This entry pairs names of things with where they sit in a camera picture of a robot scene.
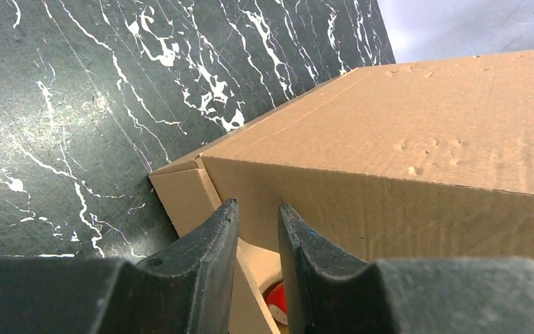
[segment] red and white object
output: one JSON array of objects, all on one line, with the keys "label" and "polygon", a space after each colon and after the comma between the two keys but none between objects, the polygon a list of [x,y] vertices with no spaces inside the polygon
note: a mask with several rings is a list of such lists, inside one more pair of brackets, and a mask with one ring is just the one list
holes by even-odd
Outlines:
[{"label": "red and white object", "polygon": [[284,283],[276,285],[265,298],[267,307],[275,321],[287,326],[287,309],[285,306]]}]

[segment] marble countertop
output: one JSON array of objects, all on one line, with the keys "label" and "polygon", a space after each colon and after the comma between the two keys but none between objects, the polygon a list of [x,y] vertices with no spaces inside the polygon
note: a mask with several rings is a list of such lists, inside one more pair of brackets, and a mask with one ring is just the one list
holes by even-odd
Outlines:
[{"label": "marble countertop", "polygon": [[159,251],[149,172],[393,62],[374,0],[0,0],[0,255]]}]

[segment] cardboard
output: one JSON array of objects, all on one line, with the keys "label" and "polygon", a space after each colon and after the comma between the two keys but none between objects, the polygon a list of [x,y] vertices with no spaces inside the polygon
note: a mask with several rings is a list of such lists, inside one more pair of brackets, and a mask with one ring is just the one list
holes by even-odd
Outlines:
[{"label": "cardboard", "polygon": [[353,70],[150,179],[180,235],[238,198],[232,334],[279,332],[283,201],[368,261],[534,258],[534,51]]}]

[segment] white vein pattern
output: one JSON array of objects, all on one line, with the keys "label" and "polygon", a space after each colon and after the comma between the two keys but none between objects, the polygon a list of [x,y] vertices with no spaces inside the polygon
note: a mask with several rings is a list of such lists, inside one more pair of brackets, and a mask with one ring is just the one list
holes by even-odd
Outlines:
[{"label": "white vein pattern", "polygon": [[[196,135],[188,133],[188,120],[231,132],[257,109],[267,111],[356,66],[387,61],[372,29],[377,6],[366,0],[218,0],[210,12],[201,9],[209,4],[193,0],[97,0],[88,6],[40,0],[41,13],[22,1],[5,3],[14,10],[13,18],[7,11],[7,27],[16,38],[28,29],[36,33],[31,24],[38,15],[56,37],[33,36],[39,44],[17,64],[39,73],[25,78],[23,92],[38,108],[0,105],[0,214],[7,216],[0,238],[46,228],[47,236],[40,236],[45,244],[72,245],[11,256],[74,257],[66,249],[84,242],[100,257],[144,257],[149,247],[141,239],[149,231],[135,237],[122,223],[154,208],[142,200],[151,189],[122,183],[184,154],[175,143]],[[69,58],[53,54],[56,43]],[[74,70],[69,61],[78,64]],[[21,112],[12,116],[12,110]],[[113,140],[106,132],[111,128]],[[82,134],[86,129],[91,137]],[[78,150],[83,142],[94,144]],[[105,176],[103,165],[113,170],[117,159],[135,161],[127,174],[137,177]],[[103,175],[108,186],[94,175]],[[53,214],[48,202],[70,214]],[[108,206],[121,209],[108,212]]]}]

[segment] black marble surface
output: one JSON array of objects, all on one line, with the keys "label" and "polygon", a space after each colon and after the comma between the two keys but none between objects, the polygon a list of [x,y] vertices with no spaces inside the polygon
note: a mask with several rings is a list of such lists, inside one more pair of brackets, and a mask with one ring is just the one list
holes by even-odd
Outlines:
[{"label": "black marble surface", "polygon": [[0,255],[150,255],[150,171],[393,62],[373,0],[0,0]]}]

